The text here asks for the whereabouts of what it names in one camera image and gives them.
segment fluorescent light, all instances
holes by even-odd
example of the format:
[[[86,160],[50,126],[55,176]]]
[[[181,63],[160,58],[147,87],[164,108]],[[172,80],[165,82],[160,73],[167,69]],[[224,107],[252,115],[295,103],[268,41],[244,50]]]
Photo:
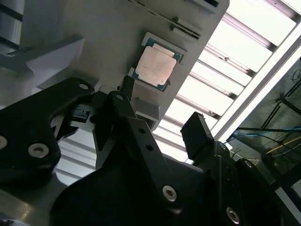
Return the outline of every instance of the fluorescent light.
[[[279,46],[264,67],[261,68],[250,84],[216,123],[211,130],[215,139],[225,142],[268,92],[279,82],[289,68],[300,58],[300,42],[297,42],[298,38],[299,40],[301,39],[300,35],[301,24]],[[273,69],[276,64],[279,65],[279,70],[277,70],[278,68]]]
[[[191,159],[187,159],[185,162],[188,163],[188,164],[190,164],[190,165],[192,165],[194,161],[191,160]]]
[[[239,95],[244,89],[243,86],[227,79],[226,76],[223,76],[200,62],[196,62],[191,71],[208,82],[235,95]]]
[[[264,48],[261,44],[245,36],[224,21],[219,23],[209,43],[255,72],[261,68],[272,54],[271,51]]]
[[[202,54],[198,58],[200,61],[204,62],[205,64],[211,66],[212,68],[218,70],[222,74],[226,75],[227,77],[237,81],[238,83],[246,86],[250,80],[252,79],[247,74],[243,73],[242,71],[236,69],[235,67],[231,66],[224,60],[214,56],[213,54],[204,50]]]
[[[182,136],[180,135],[177,135],[177,134],[174,134],[172,132],[169,132],[165,129],[162,129],[160,127],[157,127],[154,131],[153,131],[154,134],[158,135],[159,137],[162,137],[162,138],[165,138],[177,145],[180,145],[182,147],[185,147],[185,143],[183,141],[183,138]]]
[[[296,2],[301,8],[299,0],[288,1]],[[263,0],[231,0],[227,12],[277,46],[296,25],[293,20]]]
[[[188,76],[183,83],[178,95],[218,115],[223,115],[233,102],[230,97],[225,96],[190,76]]]
[[[188,155],[185,151],[172,147],[166,143],[156,140],[158,147],[163,154],[166,154],[178,161],[186,161]]]
[[[169,131],[171,131],[171,132],[173,132],[175,134],[178,134],[179,136],[182,136],[182,134],[180,132],[181,131],[181,127],[176,126],[176,125],[174,125],[174,124],[172,124],[172,123],[170,123],[170,122],[168,122],[168,121],[166,121],[164,119],[161,120],[161,122],[159,123],[158,126],[160,126],[162,128],[165,128],[165,129],[167,129],[167,130],[169,130]]]
[[[301,1],[300,0],[282,0],[286,5],[291,7],[297,13],[301,14]]]
[[[209,115],[204,114],[204,113],[196,110],[195,108],[184,104],[183,102],[181,102],[177,99],[172,101],[172,103],[165,115],[174,120],[177,120],[178,122],[180,122],[182,124],[185,124],[185,122],[187,122],[187,120],[191,117],[191,115],[194,112],[199,112],[199,113],[203,114],[205,121],[210,129],[217,122],[217,120],[215,118],[210,117]]]

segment black mechanical part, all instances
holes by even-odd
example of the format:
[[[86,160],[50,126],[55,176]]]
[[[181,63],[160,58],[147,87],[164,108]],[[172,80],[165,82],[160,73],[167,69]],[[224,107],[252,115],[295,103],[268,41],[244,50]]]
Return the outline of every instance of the black mechanical part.
[[[0,111],[0,185],[51,210],[50,225],[298,225],[255,166],[235,163],[214,141],[202,115],[194,113],[182,129],[191,166],[162,155],[129,93],[93,92],[69,79]],[[57,141],[78,127],[93,131],[96,171],[61,192],[51,178]],[[30,156],[31,145],[38,145],[38,157],[49,153]]]
[[[80,79],[68,79],[0,111],[0,135],[7,145],[0,151],[0,185],[34,186],[49,180],[60,159],[51,121],[77,101],[93,94],[91,85]],[[45,157],[33,157],[32,152]]]
[[[193,165],[211,176],[211,186],[207,187],[208,194],[205,198],[216,197],[216,199],[212,201],[213,205],[209,206],[212,210],[216,210],[216,214],[220,216],[219,220],[229,225],[244,225],[238,172],[227,147],[214,141],[204,116],[197,112],[188,119],[181,133],[187,154],[194,161]]]
[[[247,159],[235,164],[239,172],[244,213],[250,225],[300,225],[258,169]]]

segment wire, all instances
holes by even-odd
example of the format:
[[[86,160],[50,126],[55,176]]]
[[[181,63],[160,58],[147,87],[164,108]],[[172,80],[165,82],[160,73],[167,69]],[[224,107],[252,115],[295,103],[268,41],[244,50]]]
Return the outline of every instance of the wire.
[[[296,131],[300,131],[301,130],[301,128],[298,128],[298,127],[295,127],[295,128],[285,128],[285,129],[287,129],[287,130],[296,130]],[[261,133],[261,134],[257,134],[257,133],[242,133],[242,132],[238,132],[237,131],[237,133],[239,134],[238,136],[236,136],[236,137],[234,137],[234,138],[232,138],[232,139],[230,139],[230,140],[228,140],[227,142],[225,142],[225,143],[229,143],[230,141],[232,141],[232,140],[236,140],[237,138],[239,138],[239,137],[242,137],[242,136],[250,136],[250,137],[257,137],[257,136],[264,136],[264,135],[267,135],[267,134],[270,134],[270,133],[274,133],[274,132],[265,132],[265,133]]]
[[[237,149],[235,150],[235,152],[233,153],[231,159],[233,159],[234,156],[235,156],[238,152],[241,152],[241,151],[242,151],[241,149],[238,149],[238,148],[237,148]]]
[[[279,145],[278,147],[275,147],[275,148],[273,148],[272,150],[269,150],[266,154],[270,154],[270,153],[272,153],[272,152],[274,152],[274,151],[276,151],[276,150],[278,150],[279,148],[281,148],[281,147],[285,147],[286,145],[288,145],[288,144],[290,144],[291,142],[294,142],[294,141],[296,141],[296,140],[298,140],[298,139],[300,139],[301,138],[301,136],[300,137],[297,137],[297,138],[295,138],[295,139],[293,139],[293,140],[290,140],[290,141],[288,141],[288,142],[286,142],[286,143],[284,143],[284,144],[282,144],[282,145]]]
[[[290,150],[288,150],[288,151],[286,151],[286,152],[283,152],[283,153],[280,153],[280,154],[273,155],[273,157],[278,157],[278,156],[284,155],[284,154],[286,154],[286,153],[289,153],[290,151],[295,150],[295,149],[297,149],[297,148],[300,147],[300,146],[301,146],[301,143],[298,144],[296,147],[293,147],[293,148],[291,148]]]

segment gray metal surface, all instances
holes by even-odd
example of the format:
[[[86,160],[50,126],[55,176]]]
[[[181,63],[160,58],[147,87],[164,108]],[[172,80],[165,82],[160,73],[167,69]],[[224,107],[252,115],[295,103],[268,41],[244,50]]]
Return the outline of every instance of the gray metal surface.
[[[125,0],[53,0],[46,3],[31,0],[25,4],[20,45],[35,47],[74,34],[80,35],[86,42],[79,63],[74,68],[99,80],[101,86],[116,88],[130,68],[136,67],[144,50],[141,43],[146,33],[161,37],[188,54],[174,68],[168,92],[158,93],[138,86],[134,98],[139,97],[160,106],[159,116],[162,118],[229,2],[221,1],[214,13],[182,0],[144,0],[143,4],[169,19],[179,17],[192,24],[201,31],[200,39],[192,42],[183,38],[171,31],[167,20]]]
[[[16,56],[0,55],[0,105],[8,106],[67,68],[81,53],[83,40],[69,38]]]
[[[0,190],[0,214],[30,226],[48,226],[49,215],[20,199]]]

